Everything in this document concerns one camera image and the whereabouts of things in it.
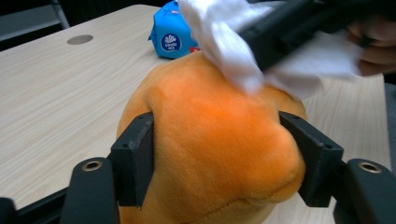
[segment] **white tissue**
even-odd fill
[[[204,55],[226,78],[246,92],[268,84],[296,98],[306,98],[321,87],[321,77],[352,80],[360,73],[361,48],[344,34],[316,37],[265,74],[248,44],[237,32],[287,4],[281,1],[249,4],[246,0],[178,0],[191,36]]]

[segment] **orange plush toy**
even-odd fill
[[[118,134],[149,111],[154,174],[143,206],[120,208],[122,223],[263,223],[303,181],[303,158],[278,117],[305,119],[303,104],[269,86],[243,93],[202,52],[155,68]]]

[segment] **black tool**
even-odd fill
[[[285,2],[268,16],[238,32],[250,46],[262,71],[304,45],[318,31],[333,34],[346,28],[353,21],[367,21],[374,15],[382,15],[396,21],[396,0]]]
[[[384,166],[367,160],[343,162],[344,150],[305,120],[285,112],[281,124],[293,135],[306,172],[299,189],[310,207],[337,201],[337,224],[396,223],[396,178]],[[116,141],[108,158],[78,164],[70,185],[16,210],[0,200],[0,224],[119,223],[118,204],[141,207],[154,172],[152,113],[136,117]]]

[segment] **black plastic bracket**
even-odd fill
[[[279,117],[280,123],[293,135],[305,161],[300,196],[308,206],[329,206],[332,195],[324,183],[340,165],[344,149],[298,116],[280,112]]]
[[[396,223],[396,178],[385,166],[362,159],[350,160],[339,189],[349,198],[337,199],[334,220],[337,224]]]
[[[109,158],[119,173],[120,206],[142,206],[154,172],[154,117],[134,118],[111,148]]]
[[[92,158],[73,170],[61,224],[120,223],[111,161]]]

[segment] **table hole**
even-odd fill
[[[92,35],[78,35],[78,36],[72,37],[69,40],[67,40],[67,44],[80,45],[80,44],[85,44],[87,42],[90,42],[91,40],[93,40]]]

